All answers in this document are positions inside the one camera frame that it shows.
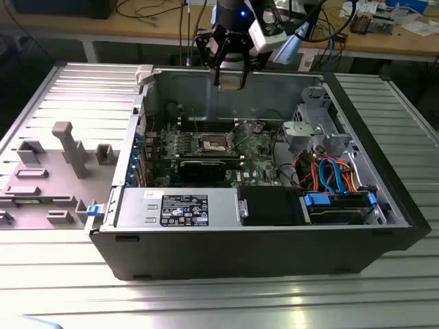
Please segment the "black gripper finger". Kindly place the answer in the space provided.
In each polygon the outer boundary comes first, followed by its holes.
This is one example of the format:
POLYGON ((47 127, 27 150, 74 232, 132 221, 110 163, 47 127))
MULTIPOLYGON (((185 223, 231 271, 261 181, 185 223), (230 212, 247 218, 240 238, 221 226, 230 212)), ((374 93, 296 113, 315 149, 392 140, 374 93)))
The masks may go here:
POLYGON ((195 43, 202 64, 215 71, 214 85, 219 86, 220 66, 227 54, 227 37, 225 32, 221 32, 219 29, 200 31, 195 35, 195 43), (213 56, 210 56, 207 50, 208 44, 211 41, 214 41, 217 45, 213 56))
POLYGON ((243 89, 246 85, 247 76, 250 72, 261 70, 270 58, 270 52, 266 53, 258 53, 255 52, 253 41, 251 37, 245 37, 241 40, 241 54, 243 58, 243 69, 242 69, 242 77, 240 89, 243 89))

